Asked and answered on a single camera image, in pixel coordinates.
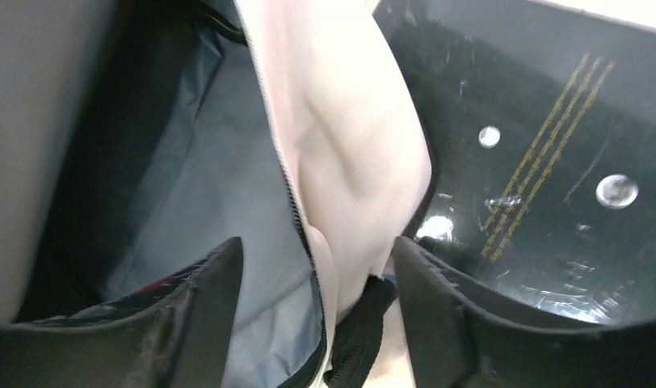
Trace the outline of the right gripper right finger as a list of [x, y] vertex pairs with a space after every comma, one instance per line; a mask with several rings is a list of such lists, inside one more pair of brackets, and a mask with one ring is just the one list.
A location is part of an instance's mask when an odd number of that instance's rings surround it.
[[656, 387], [656, 319], [604, 326], [539, 310], [406, 237], [392, 257], [419, 387]]

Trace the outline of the beige canvas backpack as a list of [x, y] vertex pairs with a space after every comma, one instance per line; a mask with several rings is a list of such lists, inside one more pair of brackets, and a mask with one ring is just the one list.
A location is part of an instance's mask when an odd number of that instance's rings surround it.
[[218, 387], [361, 387], [431, 163], [374, 1], [0, 1], [0, 323], [230, 238]]

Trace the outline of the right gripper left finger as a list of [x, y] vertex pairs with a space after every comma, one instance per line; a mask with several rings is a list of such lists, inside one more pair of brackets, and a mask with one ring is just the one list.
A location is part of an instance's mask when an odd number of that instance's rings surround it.
[[242, 283], [230, 238], [202, 260], [121, 299], [0, 323], [0, 387], [218, 387]]

